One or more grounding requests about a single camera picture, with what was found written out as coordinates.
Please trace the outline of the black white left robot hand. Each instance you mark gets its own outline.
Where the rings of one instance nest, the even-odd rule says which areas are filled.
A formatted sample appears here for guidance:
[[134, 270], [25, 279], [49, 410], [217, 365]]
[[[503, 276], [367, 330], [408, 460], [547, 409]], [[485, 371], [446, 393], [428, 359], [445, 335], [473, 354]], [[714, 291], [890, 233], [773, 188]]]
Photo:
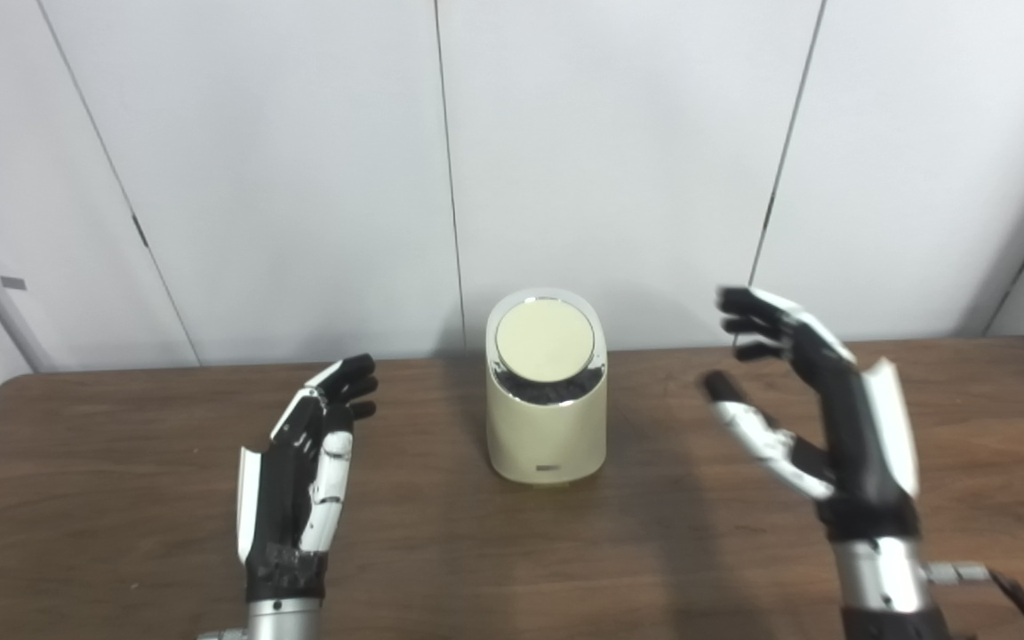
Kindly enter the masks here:
[[373, 416], [375, 360], [329, 365], [293, 394], [267, 449], [241, 449], [236, 546], [245, 601], [324, 599], [344, 509], [356, 423]]

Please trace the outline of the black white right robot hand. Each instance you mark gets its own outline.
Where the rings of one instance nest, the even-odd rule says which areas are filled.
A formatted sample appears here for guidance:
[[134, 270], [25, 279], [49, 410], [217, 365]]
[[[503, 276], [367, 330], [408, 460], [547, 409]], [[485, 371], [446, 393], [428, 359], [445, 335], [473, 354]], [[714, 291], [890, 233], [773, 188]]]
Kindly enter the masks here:
[[773, 476], [812, 500], [830, 541], [918, 539], [918, 457], [897, 367], [881, 359], [861, 369], [820, 319], [764, 289], [722, 287], [716, 307], [725, 331], [755, 335], [736, 346], [736, 360], [784, 361], [816, 394], [825, 444], [781, 428], [729, 374], [712, 370], [703, 390], [728, 432]]

